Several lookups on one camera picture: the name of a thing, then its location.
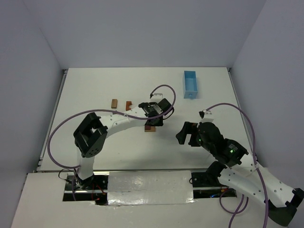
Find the brown wood block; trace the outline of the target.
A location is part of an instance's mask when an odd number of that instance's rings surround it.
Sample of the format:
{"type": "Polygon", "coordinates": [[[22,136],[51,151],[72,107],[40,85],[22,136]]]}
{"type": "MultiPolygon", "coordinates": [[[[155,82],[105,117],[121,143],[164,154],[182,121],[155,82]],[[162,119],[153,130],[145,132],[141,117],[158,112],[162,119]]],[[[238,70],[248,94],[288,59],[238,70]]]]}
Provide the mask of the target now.
{"type": "Polygon", "coordinates": [[[154,126],[151,126],[151,130],[145,131],[145,132],[155,132],[155,131],[156,131],[156,128],[154,126]]]}

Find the light brown rectangular block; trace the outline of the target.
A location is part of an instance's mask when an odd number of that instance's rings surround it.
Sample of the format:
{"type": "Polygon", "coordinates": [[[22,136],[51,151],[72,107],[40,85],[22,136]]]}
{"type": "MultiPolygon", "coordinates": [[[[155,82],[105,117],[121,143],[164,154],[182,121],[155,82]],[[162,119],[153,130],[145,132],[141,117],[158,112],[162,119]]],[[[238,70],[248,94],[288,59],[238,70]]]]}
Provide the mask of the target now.
{"type": "Polygon", "coordinates": [[[111,102],[111,108],[112,109],[116,109],[118,106],[118,100],[117,99],[113,99],[111,102]]]}

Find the blue rectangular box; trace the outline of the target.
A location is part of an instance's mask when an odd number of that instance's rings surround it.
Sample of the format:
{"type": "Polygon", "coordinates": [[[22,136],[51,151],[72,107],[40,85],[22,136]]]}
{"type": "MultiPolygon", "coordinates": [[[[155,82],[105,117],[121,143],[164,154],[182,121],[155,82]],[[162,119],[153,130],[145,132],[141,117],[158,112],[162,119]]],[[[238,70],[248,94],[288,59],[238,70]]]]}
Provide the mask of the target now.
{"type": "Polygon", "coordinates": [[[184,71],[183,93],[184,99],[196,99],[198,94],[198,87],[195,71],[184,71]]]}

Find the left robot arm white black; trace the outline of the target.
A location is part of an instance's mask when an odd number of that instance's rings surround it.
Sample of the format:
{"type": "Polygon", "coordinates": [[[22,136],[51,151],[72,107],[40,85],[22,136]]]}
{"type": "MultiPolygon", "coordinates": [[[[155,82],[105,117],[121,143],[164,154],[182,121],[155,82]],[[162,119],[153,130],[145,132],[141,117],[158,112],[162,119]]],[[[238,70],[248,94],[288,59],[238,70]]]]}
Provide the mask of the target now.
{"type": "Polygon", "coordinates": [[[123,112],[97,116],[89,113],[74,131],[75,145],[79,150],[80,168],[76,179],[82,189],[88,189],[94,182],[93,164],[95,156],[102,150],[105,140],[118,132],[140,126],[163,126],[162,114],[173,109],[167,99],[160,102],[145,102],[123,112]]]}

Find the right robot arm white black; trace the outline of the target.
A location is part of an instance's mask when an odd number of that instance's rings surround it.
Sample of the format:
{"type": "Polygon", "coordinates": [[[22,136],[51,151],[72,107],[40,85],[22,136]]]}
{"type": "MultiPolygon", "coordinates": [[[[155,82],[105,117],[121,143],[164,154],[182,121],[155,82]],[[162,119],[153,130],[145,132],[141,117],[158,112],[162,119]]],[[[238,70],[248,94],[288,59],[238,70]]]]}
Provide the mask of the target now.
{"type": "Polygon", "coordinates": [[[286,227],[292,221],[304,199],[300,188],[287,186],[266,168],[254,163],[253,155],[237,141],[224,138],[211,123],[185,122],[176,134],[179,144],[190,135],[191,147],[202,147],[216,160],[202,177],[192,176],[192,183],[229,186],[257,203],[268,203],[268,217],[286,227]]]}

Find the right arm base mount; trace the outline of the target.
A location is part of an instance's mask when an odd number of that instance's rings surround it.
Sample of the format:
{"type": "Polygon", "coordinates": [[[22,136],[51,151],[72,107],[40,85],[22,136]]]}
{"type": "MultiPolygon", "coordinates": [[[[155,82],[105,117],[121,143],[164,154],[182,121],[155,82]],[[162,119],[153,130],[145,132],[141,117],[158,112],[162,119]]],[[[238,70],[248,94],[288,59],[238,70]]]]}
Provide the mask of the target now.
{"type": "Polygon", "coordinates": [[[229,189],[205,171],[191,172],[189,183],[193,188],[194,199],[219,198],[220,195],[229,189]]]}

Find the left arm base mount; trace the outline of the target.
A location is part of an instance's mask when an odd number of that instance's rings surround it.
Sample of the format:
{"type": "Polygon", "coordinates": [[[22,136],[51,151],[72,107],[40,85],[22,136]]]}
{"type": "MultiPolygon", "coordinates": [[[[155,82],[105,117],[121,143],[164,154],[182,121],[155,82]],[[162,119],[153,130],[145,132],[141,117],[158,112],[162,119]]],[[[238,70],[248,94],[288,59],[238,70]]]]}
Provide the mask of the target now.
{"type": "Polygon", "coordinates": [[[68,175],[65,180],[65,188],[62,200],[70,201],[93,201],[96,205],[105,206],[108,204],[107,187],[108,175],[96,175],[93,183],[82,189],[78,181],[74,184],[74,195],[72,193],[72,178],[73,175],[68,175]]]}

